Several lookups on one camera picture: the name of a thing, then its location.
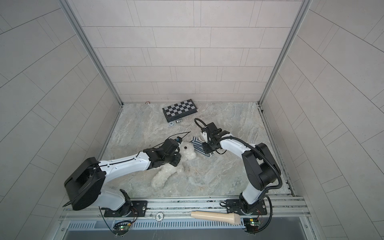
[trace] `tiled wall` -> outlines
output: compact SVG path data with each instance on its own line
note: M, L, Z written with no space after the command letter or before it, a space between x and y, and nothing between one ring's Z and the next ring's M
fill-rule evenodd
M0 239L41 239L119 105L55 0L0 1Z
M314 0L263 109L323 239L384 237L384 2Z
M258 101L301 5L68 2L123 102Z

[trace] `folding chess board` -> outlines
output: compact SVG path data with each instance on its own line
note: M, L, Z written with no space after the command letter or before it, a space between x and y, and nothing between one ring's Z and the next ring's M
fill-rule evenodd
M183 118L192 113L197 113L197 107L192 101L192 99L185 100L174 105L163 108L164 116L166 117L167 122Z

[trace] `metal grate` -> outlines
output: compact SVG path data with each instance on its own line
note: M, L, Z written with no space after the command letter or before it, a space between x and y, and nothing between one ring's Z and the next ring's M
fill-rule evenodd
M121 220L114 220L112 226ZM217 222L200 219L164 219L161 222L156 220L142 219L137 220L131 230L157 230L157 229L203 229L203 228L244 228L243 219L239 225L232 225L226 222ZM68 225L68 230L107 230L104 221L99 220L72 220Z

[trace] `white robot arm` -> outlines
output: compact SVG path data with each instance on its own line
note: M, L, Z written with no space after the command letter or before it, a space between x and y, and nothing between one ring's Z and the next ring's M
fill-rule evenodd
M200 119L195 119L195 123L202 130L205 139L203 149L206 153L224 149L243 159L250 181L239 197L244 213L253 212L255 205L264 198L269 189L282 186L280 169L265 144L248 144L227 131L217 129L214 123L206 125ZM94 157L86 159L64 183L70 199L67 205L72 204L73 210L95 205L116 211L116 216L127 215L132 205L127 193L122 189L117 191L108 188L104 184L117 177L160 167L166 163L177 166L181 158L181 142L181 137L168 138L159 148L145 149L136 155L99 162ZM279 184L271 186L276 179Z

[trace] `mounting plate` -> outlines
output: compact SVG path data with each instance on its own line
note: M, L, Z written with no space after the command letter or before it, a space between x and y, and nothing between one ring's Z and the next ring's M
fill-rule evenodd
M238 215L241 215L241 216L259 215L258 211L255 211L251 214L243 213L243 211L241 211L241 208L240 208L240 200L239 199L227 199L227 200L225 200L225 203L227 206L230 206L229 208L227 208L227 213L234 212L234 213L237 213ZM263 206L265 206L264 200L262 200L259 204L257 204L257 209L260 211L261 215L267 215L268 213L266 211L266 208L263 208Z
M136 211L132 209L128 215L125 217L144 217L145 212L147 211L147 204L148 201L132 201L133 207L136 208L138 214L136 214ZM104 212L104 217L120 217L116 211L113 211L111 209L106 209Z

